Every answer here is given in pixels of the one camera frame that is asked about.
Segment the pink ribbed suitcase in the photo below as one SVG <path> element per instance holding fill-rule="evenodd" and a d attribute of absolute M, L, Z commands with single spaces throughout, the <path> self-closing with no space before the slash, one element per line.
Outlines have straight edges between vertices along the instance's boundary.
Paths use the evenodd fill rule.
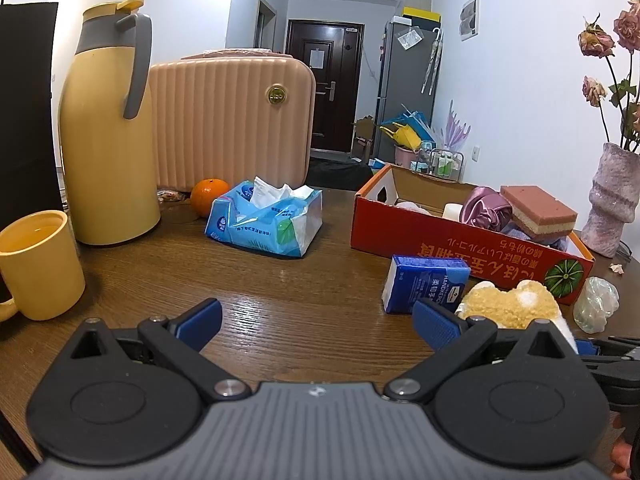
<path fill-rule="evenodd" d="M 149 84 L 159 188 L 189 192 L 207 178 L 305 182 L 316 78 L 304 62 L 224 49 L 157 63 Z"/>

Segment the white folded umbrella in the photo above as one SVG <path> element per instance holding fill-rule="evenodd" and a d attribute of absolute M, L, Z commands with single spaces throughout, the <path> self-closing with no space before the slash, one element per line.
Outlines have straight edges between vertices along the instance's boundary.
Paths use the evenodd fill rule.
<path fill-rule="evenodd" d="M 427 92 L 430 96 L 434 93 L 434 88 L 439 70 L 440 59 L 442 58 L 442 45 L 444 44 L 444 33 L 440 27 L 434 29 L 435 40 L 432 44 L 430 59 L 428 60 L 421 93 Z"/>

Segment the light pink soft cloth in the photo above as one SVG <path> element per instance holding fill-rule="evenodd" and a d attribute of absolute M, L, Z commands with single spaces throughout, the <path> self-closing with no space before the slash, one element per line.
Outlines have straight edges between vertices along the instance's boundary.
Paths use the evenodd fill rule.
<path fill-rule="evenodd" d="M 427 214 L 428 216 L 431 214 L 427 209 L 413 203 L 413 202 L 400 202 L 395 205 L 396 208 L 402 210 L 408 210 L 413 212 L 418 212 L 419 214 Z"/>

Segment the black monitor screen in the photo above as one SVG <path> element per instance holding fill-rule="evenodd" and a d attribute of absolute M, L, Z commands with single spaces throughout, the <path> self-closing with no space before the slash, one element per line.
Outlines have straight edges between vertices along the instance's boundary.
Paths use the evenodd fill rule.
<path fill-rule="evenodd" d="M 1 225 L 61 209 L 51 117 L 58 5 L 1 7 Z"/>

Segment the dried pink rose bouquet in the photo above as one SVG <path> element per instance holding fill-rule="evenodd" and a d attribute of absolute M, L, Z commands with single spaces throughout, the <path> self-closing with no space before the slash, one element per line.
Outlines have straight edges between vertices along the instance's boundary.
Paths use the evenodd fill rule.
<path fill-rule="evenodd" d="M 622 150 L 639 153 L 639 0 L 628 0 L 626 9 L 613 22 L 613 33 L 609 34 L 599 23 L 600 15 L 591 22 L 585 21 L 578 34 L 580 53 L 585 58 L 603 60 L 611 76 L 606 86 L 600 80 L 585 76 L 582 80 L 582 96 L 599 111 L 606 142 L 614 142 Z M 616 50 L 628 58 L 627 73 L 617 76 L 613 66 Z M 613 139 L 605 118 L 604 103 L 609 102 L 620 118 L 620 135 Z"/>

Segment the grey refrigerator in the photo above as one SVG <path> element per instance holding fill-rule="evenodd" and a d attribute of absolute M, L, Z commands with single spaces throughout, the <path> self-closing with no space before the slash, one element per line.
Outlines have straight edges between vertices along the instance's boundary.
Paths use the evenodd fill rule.
<path fill-rule="evenodd" d="M 374 120 L 378 130 L 373 147 L 373 156 L 383 162 L 395 160 L 395 143 L 380 129 L 382 122 L 405 110 L 420 110 L 427 125 L 432 123 L 438 73 L 431 96 L 422 94 L 421 88 L 436 37 L 434 29 L 439 26 L 440 23 L 417 18 L 412 18 L 410 25 L 390 21 L 385 26 Z"/>

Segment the blue tissue pack open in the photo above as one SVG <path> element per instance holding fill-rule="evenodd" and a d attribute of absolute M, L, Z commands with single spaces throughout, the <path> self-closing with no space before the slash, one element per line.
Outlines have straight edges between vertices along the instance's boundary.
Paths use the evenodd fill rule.
<path fill-rule="evenodd" d="M 302 258 L 322 227 L 322 192 L 244 181 L 212 203 L 205 235 L 222 244 Z"/>

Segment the yellow white plush toy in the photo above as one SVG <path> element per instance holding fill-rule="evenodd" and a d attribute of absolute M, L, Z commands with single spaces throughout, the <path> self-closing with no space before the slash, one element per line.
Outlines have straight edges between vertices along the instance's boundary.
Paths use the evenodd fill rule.
<path fill-rule="evenodd" d="M 471 288 L 456 309 L 458 318 L 484 316 L 499 328 L 525 330 L 537 318 L 549 320 L 578 352 L 576 340 L 562 315 L 559 304 L 544 284 L 523 280 L 504 292 L 490 281 L 482 281 Z"/>

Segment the orange fruit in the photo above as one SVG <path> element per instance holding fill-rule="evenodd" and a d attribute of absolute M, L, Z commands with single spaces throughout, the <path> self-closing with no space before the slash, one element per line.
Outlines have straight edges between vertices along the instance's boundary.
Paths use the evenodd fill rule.
<path fill-rule="evenodd" d="M 207 218 L 214 200 L 228 193 L 231 186 L 221 179 L 204 179 L 192 188 L 190 203 L 198 218 Z"/>

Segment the red orange cardboard box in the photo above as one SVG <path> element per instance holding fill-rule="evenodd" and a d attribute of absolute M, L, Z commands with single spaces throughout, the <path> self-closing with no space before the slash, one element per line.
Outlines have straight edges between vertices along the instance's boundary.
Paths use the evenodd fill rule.
<path fill-rule="evenodd" d="M 472 184 L 387 165 L 356 193 L 350 246 L 386 258 L 459 258 L 472 278 L 502 289 L 534 280 L 548 286 L 560 304 L 572 304 L 594 265 L 577 234 L 570 233 L 568 251 L 560 252 L 442 218 L 446 204 L 465 202 L 473 190 Z M 413 202 L 431 214 L 396 208 L 400 202 Z"/>

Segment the small blue tissue packet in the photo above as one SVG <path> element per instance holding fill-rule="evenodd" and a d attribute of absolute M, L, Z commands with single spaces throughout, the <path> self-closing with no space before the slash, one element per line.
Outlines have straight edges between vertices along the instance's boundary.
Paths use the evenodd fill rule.
<path fill-rule="evenodd" d="M 454 312 L 461 302 L 470 267 L 457 258 L 393 256 L 382 292 L 387 314 L 410 314 L 427 299 Z"/>

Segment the yellow thermos jug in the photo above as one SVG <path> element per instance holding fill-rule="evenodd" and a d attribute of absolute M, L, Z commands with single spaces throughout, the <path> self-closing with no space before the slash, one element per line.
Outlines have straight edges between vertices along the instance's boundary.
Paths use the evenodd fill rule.
<path fill-rule="evenodd" d="M 148 85 L 152 20 L 143 3 L 85 10 L 61 92 L 66 197 L 75 236 L 86 245 L 125 243 L 160 221 Z"/>

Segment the dark brown entrance door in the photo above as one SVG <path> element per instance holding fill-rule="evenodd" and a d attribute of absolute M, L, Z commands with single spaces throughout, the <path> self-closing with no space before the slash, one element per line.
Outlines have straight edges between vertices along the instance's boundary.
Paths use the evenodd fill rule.
<path fill-rule="evenodd" d="M 311 147 L 348 153 L 359 90 L 363 24 L 291 20 L 285 52 L 306 64 L 316 80 Z"/>

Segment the yellow box on fridge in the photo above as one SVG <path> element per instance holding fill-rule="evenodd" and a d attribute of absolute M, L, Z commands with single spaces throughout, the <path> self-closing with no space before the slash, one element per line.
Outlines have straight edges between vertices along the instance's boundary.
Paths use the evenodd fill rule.
<path fill-rule="evenodd" d="M 413 8 L 412 6 L 404 6 L 402 8 L 402 15 L 405 18 L 417 18 L 418 20 L 432 21 L 437 23 L 442 20 L 442 17 L 436 12 Z"/>

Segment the yellow ceramic mug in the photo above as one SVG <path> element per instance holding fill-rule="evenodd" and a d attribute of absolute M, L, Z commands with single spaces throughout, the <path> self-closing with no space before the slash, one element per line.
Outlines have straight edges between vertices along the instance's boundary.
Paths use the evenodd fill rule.
<path fill-rule="evenodd" d="M 77 304 L 86 282 L 67 214 L 38 211 L 4 228 L 1 277 L 11 295 L 1 304 L 2 321 L 17 313 L 47 321 Z"/>

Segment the yellow blue bags pile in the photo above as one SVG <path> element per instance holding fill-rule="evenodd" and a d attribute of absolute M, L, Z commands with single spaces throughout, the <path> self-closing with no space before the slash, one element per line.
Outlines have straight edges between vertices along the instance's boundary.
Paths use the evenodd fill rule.
<path fill-rule="evenodd" d="M 402 114 L 382 122 L 380 129 L 397 146 L 416 153 L 436 146 L 431 128 L 420 110 L 405 110 Z"/>

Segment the purple satin scrunchie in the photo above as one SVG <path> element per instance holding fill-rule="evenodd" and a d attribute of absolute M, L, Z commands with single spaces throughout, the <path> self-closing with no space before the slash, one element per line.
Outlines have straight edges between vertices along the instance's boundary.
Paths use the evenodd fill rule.
<path fill-rule="evenodd" d="M 492 232 L 501 232 L 511 219 L 512 205 L 488 186 L 474 188 L 459 214 L 461 223 Z"/>

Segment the pink yellow layered sponge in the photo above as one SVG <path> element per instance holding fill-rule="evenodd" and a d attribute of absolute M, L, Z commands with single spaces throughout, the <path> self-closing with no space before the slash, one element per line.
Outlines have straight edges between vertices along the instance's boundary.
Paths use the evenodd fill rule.
<path fill-rule="evenodd" d="M 512 221 L 535 242 L 552 242 L 574 230 L 577 212 L 536 185 L 503 185 Z"/>

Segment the purple knitted cloth pouch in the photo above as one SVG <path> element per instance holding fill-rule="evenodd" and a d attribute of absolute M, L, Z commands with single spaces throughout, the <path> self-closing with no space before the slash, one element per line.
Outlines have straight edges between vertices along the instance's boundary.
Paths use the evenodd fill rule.
<path fill-rule="evenodd" d="M 534 240 L 526 232 L 521 230 L 513 221 L 510 221 L 501 231 L 501 234 L 516 238 L 517 240 L 526 240 L 526 242 L 534 242 L 538 245 L 551 247 L 560 252 L 566 252 L 568 248 L 568 237 L 561 236 L 552 240 Z"/>

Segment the black bag on floor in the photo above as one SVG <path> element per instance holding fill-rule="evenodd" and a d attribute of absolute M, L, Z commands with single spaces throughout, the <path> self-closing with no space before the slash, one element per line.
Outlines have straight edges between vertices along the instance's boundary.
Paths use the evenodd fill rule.
<path fill-rule="evenodd" d="M 361 162 L 311 157 L 305 184 L 312 188 L 357 192 L 372 177 L 371 168 Z"/>

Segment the pink textured ceramic vase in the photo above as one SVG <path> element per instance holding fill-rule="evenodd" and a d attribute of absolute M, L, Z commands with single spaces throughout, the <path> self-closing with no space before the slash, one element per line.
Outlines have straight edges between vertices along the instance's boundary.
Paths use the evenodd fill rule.
<path fill-rule="evenodd" d="M 580 238 L 593 252 L 613 258 L 623 229 L 639 203 L 639 155 L 606 142 L 589 192 L 591 209 Z"/>

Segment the iridescent white plastic pouch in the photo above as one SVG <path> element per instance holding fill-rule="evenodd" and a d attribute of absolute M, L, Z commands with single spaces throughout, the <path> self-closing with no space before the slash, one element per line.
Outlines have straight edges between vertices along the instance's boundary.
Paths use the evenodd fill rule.
<path fill-rule="evenodd" d="M 574 321 L 587 334 L 602 333 L 619 307 L 617 288 L 604 278 L 590 276 L 574 304 Z"/>

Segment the wall electrical panel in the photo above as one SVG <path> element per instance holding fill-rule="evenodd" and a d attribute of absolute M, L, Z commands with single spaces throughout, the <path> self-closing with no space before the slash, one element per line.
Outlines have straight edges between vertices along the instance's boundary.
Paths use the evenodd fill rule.
<path fill-rule="evenodd" d="M 469 0 L 460 11 L 459 34 L 462 41 L 478 34 L 480 29 L 480 0 Z"/>

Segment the fallen pink petal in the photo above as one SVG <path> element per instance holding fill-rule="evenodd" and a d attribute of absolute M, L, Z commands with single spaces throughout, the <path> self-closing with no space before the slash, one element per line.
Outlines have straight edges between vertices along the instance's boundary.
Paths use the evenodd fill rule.
<path fill-rule="evenodd" d="M 612 272 L 614 272 L 615 274 L 618 274 L 618 275 L 623 275 L 624 274 L 624 268 L 620 263 L 612 263 L 610 265 L 610 270 Z"/>

